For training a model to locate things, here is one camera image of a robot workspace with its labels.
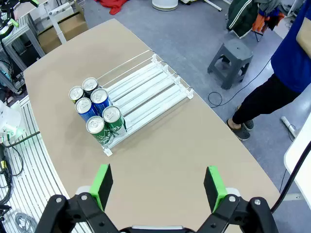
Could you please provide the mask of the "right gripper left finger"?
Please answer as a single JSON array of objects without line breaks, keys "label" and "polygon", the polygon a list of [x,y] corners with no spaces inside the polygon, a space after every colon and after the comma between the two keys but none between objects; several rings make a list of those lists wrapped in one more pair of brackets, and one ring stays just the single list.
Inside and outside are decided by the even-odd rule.
[{"label": "right gripper left finger", "polygon": [[70,233],[77,223],[86,223],[93,233],[117,233],[104,212],[113,185],[111,166],[101,165],[89,191],[67,199],[50,197],[37,224],[37,233]]}]

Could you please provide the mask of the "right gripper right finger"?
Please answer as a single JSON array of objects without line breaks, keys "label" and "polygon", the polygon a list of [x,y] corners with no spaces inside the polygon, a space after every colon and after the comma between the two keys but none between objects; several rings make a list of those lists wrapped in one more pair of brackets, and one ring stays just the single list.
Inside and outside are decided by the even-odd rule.
[{"label": "right gripper right finger", "polygon": [[229,225],[237,225],[243,233],[277,233],[278,228],[266,199],[249,201],[227,192],[215,166],[208,166],[204,187],[211,215],[197,230],[199,233],[223,233]]}]

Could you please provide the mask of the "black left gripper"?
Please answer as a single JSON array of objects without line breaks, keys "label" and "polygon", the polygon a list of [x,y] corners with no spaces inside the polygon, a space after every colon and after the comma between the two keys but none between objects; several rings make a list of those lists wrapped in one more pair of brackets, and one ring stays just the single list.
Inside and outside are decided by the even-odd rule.
[{"label": "black left gripper", "polygon": [[[37,0],[30,0],[30,3],[34,7],[39,7],[39,2]],[[8,22],[12,24],[14,27],[19,27],[19,23],[14,19],[11,19],[11,6],[9,4],[1,4],[0,5],[0,27],[4,28],[7,26]]]}]

